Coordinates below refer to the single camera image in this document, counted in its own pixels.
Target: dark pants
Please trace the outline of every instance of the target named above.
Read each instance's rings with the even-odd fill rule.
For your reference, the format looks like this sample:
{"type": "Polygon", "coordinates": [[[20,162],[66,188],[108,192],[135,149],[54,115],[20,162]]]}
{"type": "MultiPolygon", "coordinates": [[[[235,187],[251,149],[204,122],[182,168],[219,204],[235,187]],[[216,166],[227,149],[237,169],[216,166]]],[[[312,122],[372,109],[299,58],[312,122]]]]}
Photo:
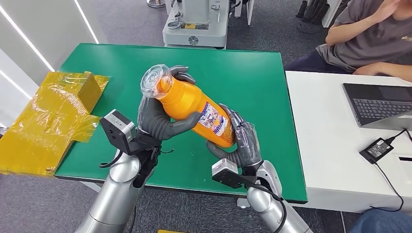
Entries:
{"type": "Polygon", "coordinates": [[[305,71],[333,74],[351,74],[340,67],[326,63],[316,50],[285,66],[289,71],[305,71]]]}
{"type": "Polygon", "coordinates": [[[412,216],[402,212],[366,211],[350,233],[411,233],[412,216]]]}

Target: ceiling light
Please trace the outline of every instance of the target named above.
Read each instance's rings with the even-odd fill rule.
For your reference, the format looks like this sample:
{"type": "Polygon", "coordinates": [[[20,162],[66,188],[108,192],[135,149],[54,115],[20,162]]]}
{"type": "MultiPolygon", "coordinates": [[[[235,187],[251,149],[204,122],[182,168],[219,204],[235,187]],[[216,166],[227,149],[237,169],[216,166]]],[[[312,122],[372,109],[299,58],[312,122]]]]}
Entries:
{"type": "Polygon", "coordinates": [[[94,32],[93,32],[93,30],[92,30],[92,28],[91,28],[91,26],[90,26],[90,24],[89,24],[89,21],[87,20],[85,14],[83,13],[83,10],[82,10],[82,8],[80,7],[79,2],[78,2],[77,0],[74,0],[74,2],[76,3],[76,6],[77,6],[77,8],[79,9],[80,14],[82,15],[83,19],[85,20],[85,23],[86,23],[87,27],[89,28],[89,31],[90,31],[91,35],[93,36],[94,41],[96,41],[96,44],[99,44],[99,41],[97,40],[97,37],[96,37],[96,35],[94,34],[94,32]]]}
{"type": "Polygon", "coordinates": [[[10,16],[6,13],[6,11],[0,5],[0,12],[6,17],[7,21],[13,26],[13,28],[23,37],[24,41],[33,49],[33,51],[37,54],[37,56],[42,60],[42,62],[49,68],[49,70],[54,71],[53,67],[46,61],[46,59],[41,55],[39,50],[33,45],[33,43],[27,38],[27,36],[20,30],[16,23],[10,18],[10,16]]]}
{"type": "Polygon", "coordinates": [[[0,70],[0,74],[7,80],[9,81],[15,88],[17,88],[21,93],[23,93],[23,95],[25,95],[27,98],[29,98],[30,100],[32,99],[32,97],[27,94],[27,92],[25,92],[19,85],[17,85],[17,83],[15,83],[12,79],[9,78],[9,76],[7,76],[3,71],[0,70]]]}

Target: green table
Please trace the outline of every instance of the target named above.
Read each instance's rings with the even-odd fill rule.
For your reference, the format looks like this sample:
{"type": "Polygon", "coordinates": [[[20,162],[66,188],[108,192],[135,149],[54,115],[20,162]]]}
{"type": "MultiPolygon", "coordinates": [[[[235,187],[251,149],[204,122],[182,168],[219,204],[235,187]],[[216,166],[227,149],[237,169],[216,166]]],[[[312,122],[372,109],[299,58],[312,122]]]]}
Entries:
{"type": "MultiPolygon", "coordinates": [[[[256,126],[263,159],[275,166],[284,198],[306,202],[299,150],[280,53],[237,50],[172,49],[146,46],[80,44],[60,71],[91,71],[110,77],[92,114],[119,110],[136,123],[142,94],[140,79],[156,64],[189,66],[197,85],[217,103],[238,111],[256,126]]],[[[190,131],[163,142],[159,164],[147,185],[244,196],[211,179],[218,161],[205,140],[190,131]]],[[[98,126],[88,143],[75,143],[56,172],[64,179],[102,182],[109,169],[98,164],[113,159],[116,149],[98,126]]]]}

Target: floor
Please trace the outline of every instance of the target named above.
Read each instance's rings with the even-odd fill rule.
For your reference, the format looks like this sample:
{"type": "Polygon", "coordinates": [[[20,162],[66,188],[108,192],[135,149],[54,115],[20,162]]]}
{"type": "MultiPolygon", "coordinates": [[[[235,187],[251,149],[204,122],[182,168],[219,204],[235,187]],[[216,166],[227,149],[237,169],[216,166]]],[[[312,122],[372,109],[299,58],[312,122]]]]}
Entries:
{"type": "MultiPolygon", "coordinates": [[[[143,0],[91,1],[110,43],[163,46],[166,10],[143,0]]],[[[257,0],[252,25],[246,18],[229,21],[227,48],[279,51],[284,64],[324,42],[327,30],[303,24],[294,0],[257,0]]],[[[1,233],[73,232],[97,193],[80,182],[0,175],[1,233]]],[[[349,232],[359,214],[296,208],[315,233],[349,232]]],[[[186,233],[265,233],[266,226],[250,209],[229,197],[146,189],[138,203],[133,232],[158,229],[186,233]]]]}

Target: gray robotic hand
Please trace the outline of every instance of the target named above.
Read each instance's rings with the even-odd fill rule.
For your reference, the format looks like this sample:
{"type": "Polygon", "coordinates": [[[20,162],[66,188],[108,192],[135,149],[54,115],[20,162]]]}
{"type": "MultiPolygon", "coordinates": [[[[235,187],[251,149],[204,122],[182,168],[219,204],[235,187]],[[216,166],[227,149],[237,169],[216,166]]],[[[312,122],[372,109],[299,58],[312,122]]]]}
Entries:
{"type": "Polygon", "coordinates": [[[226,152],[213,142],[207,141],[206,146],[209,151],[219,159],[226,158],[234,162],[238,167],[253,166],[260,163],[262,157],[255,127],[250,122],[245,121],[238,112],[229,109],[224,104],[219,105],[230,117],[238,148],[234,152],[226,152]]]}
{"type": "MultiPolygon", "coordinates": [[[[174,66],[171,68],[171,73],[177,80],[196,84],[195,79],[187,74],[188,69],[189,67],[185,66],[174,66]]],[[[193,112],[184,120],[171,122],[160,101],[143,96],[138,110],[137,124],[141,131],[157,140],[168,140],[191,130],[201,116],[201,113],[193,112]]]]}

